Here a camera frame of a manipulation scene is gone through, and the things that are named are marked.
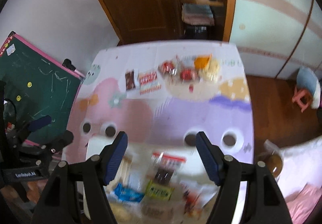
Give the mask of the blue white snack packet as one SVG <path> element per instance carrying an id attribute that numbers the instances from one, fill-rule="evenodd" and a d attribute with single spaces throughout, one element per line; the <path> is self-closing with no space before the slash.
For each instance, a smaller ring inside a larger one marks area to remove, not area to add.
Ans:
<path id="1" fill-rule="evenodd" d="M 140 203 L 145 196 L 144 193 L 125 187 L 121 183 L 117 184 L 113 192 L 120 201 L 124 201 L 124 202 Z"/>

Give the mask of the red white snack packet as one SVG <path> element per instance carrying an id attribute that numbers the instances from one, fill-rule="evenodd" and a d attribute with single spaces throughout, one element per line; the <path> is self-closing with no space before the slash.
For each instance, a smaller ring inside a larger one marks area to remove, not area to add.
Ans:
<path id="1" fill-rule="evenodd" d="M 205 207 L 204 186 L 181 182 L 183 188 L 183 200 L 185 201 L 185 215 L 199 220 Z"/>

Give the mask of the dark brown chocolate packet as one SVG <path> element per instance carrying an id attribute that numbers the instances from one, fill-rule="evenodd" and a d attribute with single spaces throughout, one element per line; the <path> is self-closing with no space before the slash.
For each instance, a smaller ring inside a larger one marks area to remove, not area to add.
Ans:
<path id="1" fill-rule="evenodd" d="M 137 88 L 137 71 L 131 70 L 125 73 L 126 90 L 133 90 Z"/>

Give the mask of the orange grey snack bar packet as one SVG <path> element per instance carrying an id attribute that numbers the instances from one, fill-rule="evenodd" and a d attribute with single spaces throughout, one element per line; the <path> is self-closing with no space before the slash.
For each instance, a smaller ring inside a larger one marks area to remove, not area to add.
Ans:
<path id="1" fill-rule="evenodd" d="M 199 55 L 194 60 L 194 67 L 196 70 L 205 70 L 209 66 L 212 55 Z"/>

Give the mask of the beige wafer biscuit pack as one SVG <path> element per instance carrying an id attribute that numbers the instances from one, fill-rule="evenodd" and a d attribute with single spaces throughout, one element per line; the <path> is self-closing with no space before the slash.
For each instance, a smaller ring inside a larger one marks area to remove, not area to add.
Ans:
<path id="1" fill-rule="evenodd" d="M 116 184 L 121 183 L 122 185 L 127 185 L 131 166 L 132 158 L 130 156 L 124 156 L 114 179 Z"/>

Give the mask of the large clear blue snack bag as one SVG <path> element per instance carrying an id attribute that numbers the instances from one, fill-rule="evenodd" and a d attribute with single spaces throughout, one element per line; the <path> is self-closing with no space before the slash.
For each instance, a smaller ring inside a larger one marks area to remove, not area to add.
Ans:
<path id="1" fill-rule="evenodd" d="M 110 202 L 117 223 L 181 223 L 184 203 L 181 201 L 143 200 L 140 203 Z"/>

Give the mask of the clear bag dark snack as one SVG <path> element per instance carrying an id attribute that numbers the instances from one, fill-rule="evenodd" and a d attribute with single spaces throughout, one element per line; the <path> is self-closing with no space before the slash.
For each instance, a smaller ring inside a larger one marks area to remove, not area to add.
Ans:
<path id="1" fill-rule="evenodd" d="M 168 185 L 173 174 L 186 163 L 187 159 L 164 152 L 154 152 L 151 161 L 155 171 L 153 181 L 160 185 Z"/>

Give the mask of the green yellow snack packet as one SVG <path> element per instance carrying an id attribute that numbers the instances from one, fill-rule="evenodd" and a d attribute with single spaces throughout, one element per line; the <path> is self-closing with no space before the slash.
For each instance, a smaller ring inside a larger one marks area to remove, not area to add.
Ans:
<path id="1" fill-rule="evenodd" d="M 161 201 L 169 201 L 173 191 L 173 187 L 157 184 L 150 180 L 147 184 L 145 195 Z"/>

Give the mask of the cartoon printed tablecloth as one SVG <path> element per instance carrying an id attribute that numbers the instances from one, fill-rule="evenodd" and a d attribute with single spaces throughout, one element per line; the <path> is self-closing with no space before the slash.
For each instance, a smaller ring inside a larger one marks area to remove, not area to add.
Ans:
<path id="1" fill-rule="evenodd" d="M 216 82 L 185 83 L 162 77 L 158 66 L 178 57 L 193 67 L 199 55 L 220 64 Z M 126 90 L 125 73 L 137 71 L 137 88 Z M 161 89 L 140 95 L 139 73 L 157 71 Z M 73 104 L 68 130 L 74 141 L 63 151 L 69 163 L 100 152 L 124 131 L 129 143 L 191 146 L 203 131 L 210 142 L 245 163 L 253 162 L 251 98 L 236 45 L 215 41 L 165 41 L 132 44 L 100 51 Z"/>

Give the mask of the yellow puffed snack bag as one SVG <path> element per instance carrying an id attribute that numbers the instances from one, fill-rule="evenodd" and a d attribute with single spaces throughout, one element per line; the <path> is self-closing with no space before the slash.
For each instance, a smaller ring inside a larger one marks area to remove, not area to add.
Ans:
<path id="1" fill-rule="evenodd" d="M 204 81 L 216 82 L 218 80 L 220 64 L 217 59 L 210 59 L 209 63 L 203 68 L 199 74 Z"/>

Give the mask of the red white wafer packet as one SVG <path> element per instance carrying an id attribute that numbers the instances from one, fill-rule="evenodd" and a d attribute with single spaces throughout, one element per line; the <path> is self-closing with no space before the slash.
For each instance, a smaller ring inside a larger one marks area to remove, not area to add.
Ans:
<path id="1" fill-rule="evenodd" d="M 138 80 L 140 84 L 140 95 L 148 94 L 161 89 L 162 85 L 158 81 L 157 71 L 139 73 Z"/>

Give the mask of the white pillow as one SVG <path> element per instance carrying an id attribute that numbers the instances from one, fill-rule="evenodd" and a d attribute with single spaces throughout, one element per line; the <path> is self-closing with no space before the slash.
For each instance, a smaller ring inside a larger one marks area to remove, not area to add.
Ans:
<path id="1" fill-rule="evenodd" d="M 264 142 L 268 152 L 276 153 L 283 162 L 277 184 L 284 197 L 300 192 L 305 185 L 321 188 L 321 137 L 279 148 L 269 140 Z"/>

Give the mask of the red round candy packet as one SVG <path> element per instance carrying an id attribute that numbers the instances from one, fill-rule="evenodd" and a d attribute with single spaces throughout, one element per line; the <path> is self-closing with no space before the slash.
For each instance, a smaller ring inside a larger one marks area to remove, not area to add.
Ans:
<path id="1" fill-rule="evenodd" d="M 200 79 L 197 70 L 192 68 L 186 68 L 180 72 L 181 81 L 188 83 L 198 81 Z"/>

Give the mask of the red candy clear wrapper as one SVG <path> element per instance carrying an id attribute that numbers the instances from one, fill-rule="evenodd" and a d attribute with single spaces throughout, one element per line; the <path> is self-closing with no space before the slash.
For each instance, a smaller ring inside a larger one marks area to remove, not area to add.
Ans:
<path id="1" fill-rule="evenodd" d="M 180 60 L 176 56 L 172 59 L 163 61 L 159 66 L 158 70 L 162 77 L 176 76 L 179 73 Z"/>

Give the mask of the pink plastic stool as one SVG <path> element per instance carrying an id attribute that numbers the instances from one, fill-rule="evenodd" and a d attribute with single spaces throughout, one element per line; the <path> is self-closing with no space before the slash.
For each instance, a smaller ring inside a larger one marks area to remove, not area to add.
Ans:
<path id="1" fill-rule="evenodd" d="M 303 113 L 313 102 L 312 94 L 305 88 L 295 87 L 292 103 L 296 103 Z"/>

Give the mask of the folded towels stack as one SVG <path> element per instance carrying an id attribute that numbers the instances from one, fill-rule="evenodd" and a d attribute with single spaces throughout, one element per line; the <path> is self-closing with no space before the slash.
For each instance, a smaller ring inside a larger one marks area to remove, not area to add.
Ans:
<path id="1" fill-rule="evenodd" d="M 207 5 L 183 4 L 181 16 L 182 21 L 189 25 L 215 25 L 213 13 Z"/>

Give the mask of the white wardrobe sliding doors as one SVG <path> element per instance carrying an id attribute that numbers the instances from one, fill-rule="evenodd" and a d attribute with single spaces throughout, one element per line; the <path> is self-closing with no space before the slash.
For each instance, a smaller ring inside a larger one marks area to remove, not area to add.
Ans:
<path id="1" fill-rule="evenodd" d="M 236 0 L 230 42 L 249 75 L 321 78 L 321 9 L 315 0 Z"/>

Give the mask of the green chalkboard pink frame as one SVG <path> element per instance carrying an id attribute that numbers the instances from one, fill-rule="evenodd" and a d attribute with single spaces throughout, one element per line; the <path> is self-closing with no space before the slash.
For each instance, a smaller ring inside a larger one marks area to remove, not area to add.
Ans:
<path id="1" fill-rule="evenodd" d="M 16 128 L 43 116 L 51 124 L 29 135 L 46 143 L 64 133 L 82 77 L 12 31 L 1 46 L 1 81 L 7 114 Z"/>

